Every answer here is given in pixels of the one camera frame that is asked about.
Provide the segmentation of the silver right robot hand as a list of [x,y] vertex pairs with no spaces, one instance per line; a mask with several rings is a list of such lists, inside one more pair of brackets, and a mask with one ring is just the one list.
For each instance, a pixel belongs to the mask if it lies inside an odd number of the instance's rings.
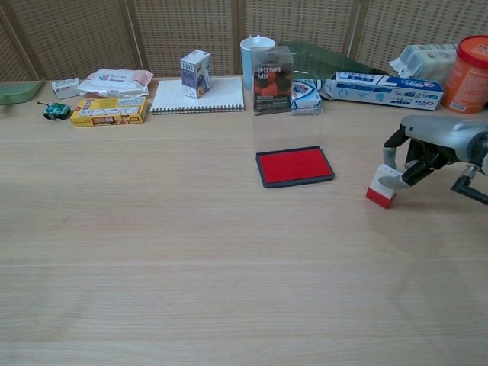
[[410,115],[384,143],[384,164],[396,168],[396,151],[409,142],[406,171],[379,182],[393,190],[410,188],[435,170],[465,162],[487,174],[487,123],[456,117]]

